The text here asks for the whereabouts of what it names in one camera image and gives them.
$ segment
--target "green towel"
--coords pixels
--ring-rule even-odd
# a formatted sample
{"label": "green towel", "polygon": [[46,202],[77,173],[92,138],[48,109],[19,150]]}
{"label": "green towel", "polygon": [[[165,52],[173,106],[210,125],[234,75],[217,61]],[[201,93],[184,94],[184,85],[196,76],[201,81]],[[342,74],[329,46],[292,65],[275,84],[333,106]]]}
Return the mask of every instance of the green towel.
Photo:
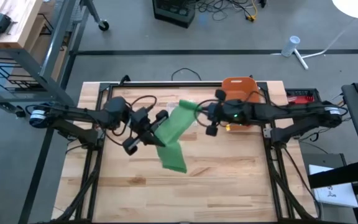
{"label": "green towel", "polygon": [[170,117],[155,130],[155,135],[165,144],[165,147],[157,146],[162,167],[182,173],[186,173],[187,168],[178,140],[195,121],[194,109],[191,109],[189,104],[195,105],[196,108],[196,104],[181,100]]}

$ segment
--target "wooden tabletop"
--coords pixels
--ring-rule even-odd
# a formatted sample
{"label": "wooden tabletop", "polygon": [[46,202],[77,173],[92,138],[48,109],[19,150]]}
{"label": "wooden tabletop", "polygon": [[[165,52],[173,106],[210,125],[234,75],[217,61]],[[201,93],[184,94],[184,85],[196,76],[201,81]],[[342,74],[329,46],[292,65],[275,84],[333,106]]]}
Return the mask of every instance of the wooden tabletop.
{"label": "wooden tabletop", "polygon": [[0,13],[17,22],[0,35],[0,49],[24,48],[41,5],[42,0],[0,0]]}
{"label": "wooden tabletop", "polygon": [[[283,83],[267,83],[271,100],[278,105],[287,104]],[[168,103],[178,103],[180,99],[200,102],[214,98],[215,89],[216,87],[116,88],[113,96],[123,96],[132,103],[140,96],[155,95],[158,103],[149,114],[149,118],[153,120],[156,112],[167,109]],[[95,108],[98,90],[99,83],[84,83],[78,106]],[[137,103],[134,109],[149,105],[152,100],[145,99]],[[206,118],[202,115],[200,120],[206,123]],[[292,122],[292,119],[282,119],[277,120],[276,124],[278,127],[285,127]],[[90,127],[86,123],[77,125]],[[128,132],[115,139],[123,141],[127,137]],[[163,169],[155,146],[139,144],[137,153],[128,156],[122,147],[106,140],[93,221],[276,221],[262,140],[258,126],[243,133],[227,133],[224,128],[219,128],[218,135],[211,137],[205,135],[204,127],[195,124],[180,138],[187,174]],[[307,181],[298,142],[292,139],[287,148]],[[79,191],[85,156],[84,149],[75,149],[66,156],[52,218],[62,214],[62,210],[69,206]],[[302,206],[315,215],[313,199],[285,154],[283,159],[291,191]],[[84,211],[87,209],[88,197]],[[286,213],[284,205],[282,199],[282,208]]]}

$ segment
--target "white stand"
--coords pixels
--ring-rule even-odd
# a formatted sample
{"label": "white stand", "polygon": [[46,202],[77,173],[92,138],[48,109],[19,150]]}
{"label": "white stand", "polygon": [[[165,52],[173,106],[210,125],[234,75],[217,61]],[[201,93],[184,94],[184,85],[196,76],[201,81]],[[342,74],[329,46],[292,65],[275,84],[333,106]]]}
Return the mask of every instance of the white stand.
{"label": "white stand", "polygon": [[331,41],[331,43],[329,43],[329,45],[323,50],[320,51],[318,53],[315,54],[311,54],[311,55],[305,55],[305,56],[300,56],[300,54],[298,53],[298,51],[295,49],[295,55],[298,58],[298,60],[301,62],[301,64],[303,65],[303,68],[305,68],[305,70],[309,69],[308,65],[305,62],[305,58],[310,58],[310,57],[315,57],[315,56],[319,56],[324,54],[329,48],[331,48],[331,46],[333,44],[335,44],[335,42],[345,33],[345,31],[351,26],[351,24],[355,21],[355,18],[353,18],[350,23],[347,24],[347,26],[345,26],[345,28],[343,28],[343,30],[334,38],[333,41]]}

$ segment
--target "concrete floor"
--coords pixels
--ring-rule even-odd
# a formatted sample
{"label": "concrete floor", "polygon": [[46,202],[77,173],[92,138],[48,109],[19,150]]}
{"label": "concrete floor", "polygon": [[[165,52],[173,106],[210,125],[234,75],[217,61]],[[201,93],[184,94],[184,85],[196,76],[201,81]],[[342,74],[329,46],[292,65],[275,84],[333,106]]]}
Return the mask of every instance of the concrete floor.
{"label": "concrete floor", "polygon": [[[80,50],[156,49],[280,49],[291,35],[301,38],[300,49],[323,49],[351,18],[327,0],[269,1],[254,24],[241,12],[228,9],[229,17],[213,21],[210,14],[196,13],[189,29],[153,18],[151,0],[95,0],[111,29],[101,33],[88,20]],[[333,46],[358,49],[358,20]],[[80,56],[74,64],[67,93],[78,101],[87,81],[169,80],[175,70],[188,67],[203,80],[253,75],[256,80],[283,80],[289,88],[317,88],[330,100],[343,84],[358,81],[358,55],[326,55],[309,58],[308,71],[295,57],[271,55],[192,56]],[[196,80],[183,72],[177,80]],[[29,187],[45,130],[31,128],[24,119],[0,110],[0,223],[17,223]],[[67,141],[55,134],[31,214],[32,222],[46,221],[52,213]],[[315,143],[331,153],[344,153],[347,163],[358,161],[358,140],[350,122],[320,136]],[[320,153],[306,144],[302,152]],[[355,223],[352,211],[324,206],[324,219]]]}

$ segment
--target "orange object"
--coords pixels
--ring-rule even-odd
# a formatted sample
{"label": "orange object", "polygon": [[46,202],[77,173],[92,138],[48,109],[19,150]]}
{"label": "orange object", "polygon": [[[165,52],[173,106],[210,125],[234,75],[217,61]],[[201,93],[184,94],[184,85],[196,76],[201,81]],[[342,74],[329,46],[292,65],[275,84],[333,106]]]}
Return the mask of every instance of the orange object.
{"label": "orange object", "polygon": [[[222,82],[222,90],[226,93],[226,100],[247,100],[248,102],[259,102],[259,94],[252,93],[259,92],[258,85],[253,78],[249,77],[232,77],[225,78]],[[243,131],[249,126],[241,126],[238,124],[228,124],[227,131]]]}

